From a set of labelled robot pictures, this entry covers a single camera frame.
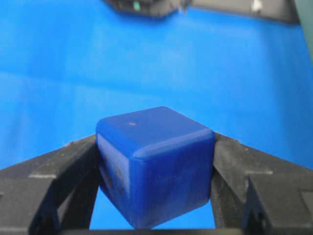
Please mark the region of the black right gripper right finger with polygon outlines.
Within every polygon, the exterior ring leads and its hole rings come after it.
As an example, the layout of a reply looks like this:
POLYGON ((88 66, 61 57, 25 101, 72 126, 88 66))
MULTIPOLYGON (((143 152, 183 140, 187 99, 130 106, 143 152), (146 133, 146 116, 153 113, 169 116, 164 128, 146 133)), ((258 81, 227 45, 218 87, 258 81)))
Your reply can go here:
POLYGON ((166 229, 161 235, 310 235, 313 172, 216 134, 213 229, 166 229))

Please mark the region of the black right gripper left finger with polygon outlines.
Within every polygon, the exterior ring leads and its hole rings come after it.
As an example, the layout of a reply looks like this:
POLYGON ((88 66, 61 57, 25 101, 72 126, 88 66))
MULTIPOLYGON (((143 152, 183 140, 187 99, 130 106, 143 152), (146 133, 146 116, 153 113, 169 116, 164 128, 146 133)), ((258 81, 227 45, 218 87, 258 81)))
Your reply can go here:
POLYGON ((90 227, 100 183, 95 135, 0 171, 0 232, 56 235, 90 227))

